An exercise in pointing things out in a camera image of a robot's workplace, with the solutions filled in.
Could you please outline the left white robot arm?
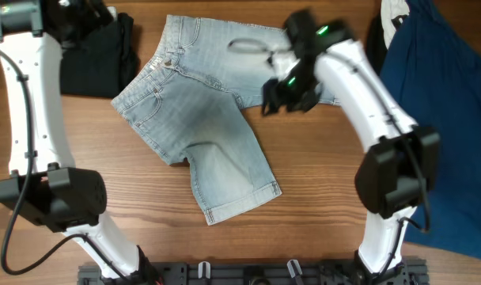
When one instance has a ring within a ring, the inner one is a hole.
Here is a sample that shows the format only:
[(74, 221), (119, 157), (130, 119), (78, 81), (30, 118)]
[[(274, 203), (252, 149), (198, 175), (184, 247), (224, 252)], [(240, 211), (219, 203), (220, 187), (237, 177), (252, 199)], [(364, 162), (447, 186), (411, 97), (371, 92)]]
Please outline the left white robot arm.
[(159, 284), (157, 269), (106, 211), (102, 176), (79, 169), (66, 138), (62, 47), (114, 20), (101, 1), (0, 1), (0, 60), (11, 123), (9, 177), (0, 203), (78, 243), (105, 284)]

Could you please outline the light blue denim shorts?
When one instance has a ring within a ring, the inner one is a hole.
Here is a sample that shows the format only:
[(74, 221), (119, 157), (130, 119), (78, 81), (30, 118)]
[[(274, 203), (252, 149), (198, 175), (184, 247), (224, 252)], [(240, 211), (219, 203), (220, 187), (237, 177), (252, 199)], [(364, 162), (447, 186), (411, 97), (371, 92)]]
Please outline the light blue denim shorts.
[(242, 110), (261, 105), (268, 55), (288, 46), (280, 28), (169, 15), (153, 57), (112, 100), (165, 163), (189, 163), (210, 225), (282, 192)]

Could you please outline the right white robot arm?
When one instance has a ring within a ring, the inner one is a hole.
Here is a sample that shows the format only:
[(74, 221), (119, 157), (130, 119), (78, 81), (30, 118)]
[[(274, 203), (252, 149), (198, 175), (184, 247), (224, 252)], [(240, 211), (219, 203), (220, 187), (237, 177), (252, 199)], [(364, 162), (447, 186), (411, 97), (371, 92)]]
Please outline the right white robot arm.
[(400, 246), (413, 214), (430, 207), (439, 134), (395, 102), (344, 21), (318, 25), (302, 9), (289, 15), (284, 30), (290, 46), (270, 53), (275, 77), (263, 86), (262, 112), (306, 112), (320, 99), (317, 86), (338, 98), (365, 154), (354, 178), (367, 210), (357, 274), (363, 282), (381, 283), (401, 271)]

